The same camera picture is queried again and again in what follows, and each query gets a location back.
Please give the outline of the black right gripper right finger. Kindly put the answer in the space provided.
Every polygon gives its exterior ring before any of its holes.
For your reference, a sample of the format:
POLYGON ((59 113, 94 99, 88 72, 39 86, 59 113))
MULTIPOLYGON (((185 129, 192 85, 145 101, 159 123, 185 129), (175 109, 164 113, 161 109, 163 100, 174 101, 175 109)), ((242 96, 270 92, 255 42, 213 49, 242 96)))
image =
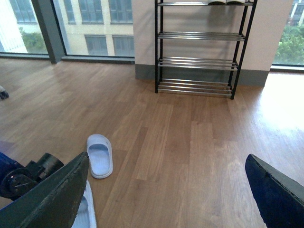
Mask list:
POLYGON ((257 156, 248 155, 247 179, 268 228, 304 226, 304 187, 257 156))

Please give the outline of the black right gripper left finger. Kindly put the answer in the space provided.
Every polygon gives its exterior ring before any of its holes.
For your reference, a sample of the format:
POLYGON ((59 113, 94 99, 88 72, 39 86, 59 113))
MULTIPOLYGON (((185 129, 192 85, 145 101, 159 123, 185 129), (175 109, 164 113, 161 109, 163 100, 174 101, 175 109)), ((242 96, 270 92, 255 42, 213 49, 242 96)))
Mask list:
POLYGON ((82 152, 25 195, 0 210, 2 228, 70 228, 83 197, 89 167, 82 152))

